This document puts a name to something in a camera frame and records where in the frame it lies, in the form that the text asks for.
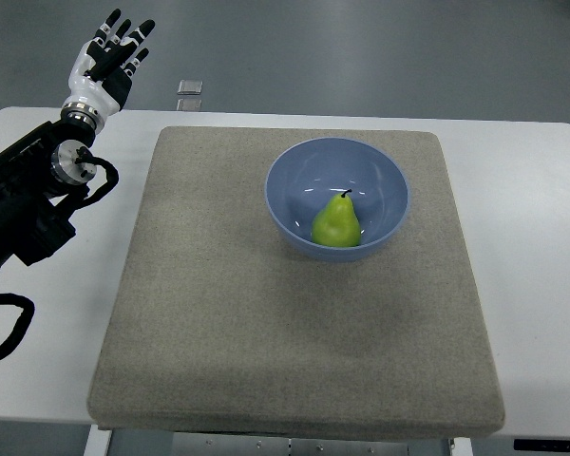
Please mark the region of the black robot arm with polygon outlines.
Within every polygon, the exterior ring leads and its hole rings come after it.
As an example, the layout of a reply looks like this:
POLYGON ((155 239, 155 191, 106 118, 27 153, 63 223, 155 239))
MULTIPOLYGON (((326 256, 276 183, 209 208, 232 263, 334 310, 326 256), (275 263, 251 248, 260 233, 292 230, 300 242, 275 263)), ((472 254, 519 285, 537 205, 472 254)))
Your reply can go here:
POLYGON ((109 161, 91 154, 96 138, 76 117, 46 122, 0 152, 0 269, 12 256, 29 266, 75 236, 69 218, 119 181, 109 161))

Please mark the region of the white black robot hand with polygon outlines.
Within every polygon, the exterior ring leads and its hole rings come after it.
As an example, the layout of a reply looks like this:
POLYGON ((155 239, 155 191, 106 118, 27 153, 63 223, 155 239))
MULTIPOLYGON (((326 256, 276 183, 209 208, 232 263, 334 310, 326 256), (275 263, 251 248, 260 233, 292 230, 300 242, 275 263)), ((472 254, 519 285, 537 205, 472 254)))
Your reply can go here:
POLYGON ((121 14, 114 9, 83 44, 68 77, 70 94, 62 113, 84 118, 95 133, 124 108, 133 76, 149 53, 143 42, 156 26, 148 19, 132 28, 121 14))

